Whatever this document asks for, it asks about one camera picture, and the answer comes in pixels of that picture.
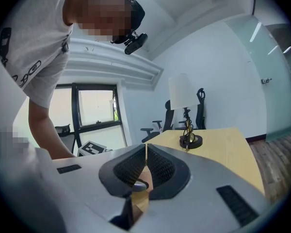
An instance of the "white lampshade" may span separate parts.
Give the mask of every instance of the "white lampshade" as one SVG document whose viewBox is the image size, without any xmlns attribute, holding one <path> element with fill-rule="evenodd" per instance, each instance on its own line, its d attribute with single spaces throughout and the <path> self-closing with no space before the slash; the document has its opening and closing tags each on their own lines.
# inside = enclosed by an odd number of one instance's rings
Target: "white lampshade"
<svg viewBox="0 0 291 233">
<path fill-rule="evenodd" d="M 172 110 L 199 104 L 197 92 L 194 91 L 187 74 L 169 78 L 169 93 Z"/>
</svg>

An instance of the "gray plastic surface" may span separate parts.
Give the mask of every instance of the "gray plastic surface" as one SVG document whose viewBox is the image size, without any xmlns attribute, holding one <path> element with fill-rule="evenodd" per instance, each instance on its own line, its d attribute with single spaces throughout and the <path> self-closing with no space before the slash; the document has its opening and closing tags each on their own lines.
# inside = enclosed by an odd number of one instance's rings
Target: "gray plastic surface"
<svg viewBox="0 0 291 233">
<path fill-rule="evenodd" d="M 62 175 L 46 150 L 12 138 L 12 133 L 0 133 L 0 193 L 34 232 L 125 232 L 91 210 Z"/>
<path fill-rule="evenodd" d="M 216 191 L 217 187 L 224 185 L 231 185 L 258 214 L 269 207 L 257 189 L 220 163 L 155 146 L 183 160 L 190 169 L 191 179 L 174 198 L 149 201 L 147 211 L 131 232 L 227 233 L 239 229 L 239 223 Z"/>
<path fill-rule="evenodd" d="M 101 166 L 139 145 L 114 150 L 110 152 L 83 156 L 79 158 L 54 160 L 56 168 L 78 164 L 81 169 L 61 174 L 62 181 L 80 198 L 92 211 L 97 212 L 105 220 L 121 214 L 125 199 L 110 195 L 100 182 L 98 173 Z"/>
</svg>

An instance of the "chair armrest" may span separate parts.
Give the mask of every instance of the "chair armrest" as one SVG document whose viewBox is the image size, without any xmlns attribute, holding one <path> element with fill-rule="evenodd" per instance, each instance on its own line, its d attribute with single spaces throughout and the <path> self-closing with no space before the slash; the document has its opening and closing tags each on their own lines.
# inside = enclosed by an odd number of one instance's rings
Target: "chair armrest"
<svg viewBox="0 0 291 233">
<path fill-rule="evenodd" d="M 161 128 L 161 122 L 162 122 L 162 121 L 152 121 L 152 122 L 156 122 L 157 125 L 158 125 L 158 127 Z"/>
<path fill-rule="evenodd" d="M 140 129 L 141 131 L 152 131 L 153 129 L 152 128 L 142 128 Z"/>
</svg>

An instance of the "white t-shirt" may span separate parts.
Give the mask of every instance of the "white t-shirt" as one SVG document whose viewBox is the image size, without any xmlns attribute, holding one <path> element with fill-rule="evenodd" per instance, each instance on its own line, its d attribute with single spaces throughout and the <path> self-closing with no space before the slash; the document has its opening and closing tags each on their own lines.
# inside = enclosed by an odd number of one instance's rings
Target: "white t-shirt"
<svg viewBox="0 0 291 233">
<path fill-rule="evenodd" d="M 0 58 L 36 104 L 49 108 L 67 61 L 72 26 L 63 21 L 65 0 L 20 0 L 0 28 Z"/>
</svg>

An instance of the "door handle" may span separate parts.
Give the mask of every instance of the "door handle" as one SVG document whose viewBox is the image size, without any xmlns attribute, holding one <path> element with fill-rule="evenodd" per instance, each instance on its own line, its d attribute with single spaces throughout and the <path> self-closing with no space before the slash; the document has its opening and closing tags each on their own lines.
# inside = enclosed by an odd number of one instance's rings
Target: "door handle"
<svg viewBox="0 0 291 233">
<path fill-rule="evenodd" d="M 262 79 L 261 80 L 261 83 L 262 84 L 266 84 L 266 83 L 269 83 L 269 81 L 271 81 L 272 79 L 270 79 L 270 78 L 266 78 L 266 79 Z"/>
</svg>

